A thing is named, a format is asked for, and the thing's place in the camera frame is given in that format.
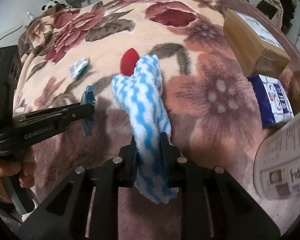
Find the person's left hand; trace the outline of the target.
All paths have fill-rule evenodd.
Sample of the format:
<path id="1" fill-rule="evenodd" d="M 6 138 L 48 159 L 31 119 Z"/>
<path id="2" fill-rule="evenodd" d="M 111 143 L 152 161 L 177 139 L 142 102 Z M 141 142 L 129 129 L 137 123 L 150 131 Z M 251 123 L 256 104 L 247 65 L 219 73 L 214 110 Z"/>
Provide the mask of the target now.
<path id="1" fill-rule="evenodd" d="M 29 147 L 26 150 L 25 160 L 6 161 L 0 159 L 0 202 L 12 203 L 11 198 L 5 190 L 2 178 L 10 177 L 15 174 L 19 175 L 18 181 L 22 188 L 31 188 L 35 185 L 34 172 L 37 168 L 37 163 L 33 157 L 33 148 Z"/>

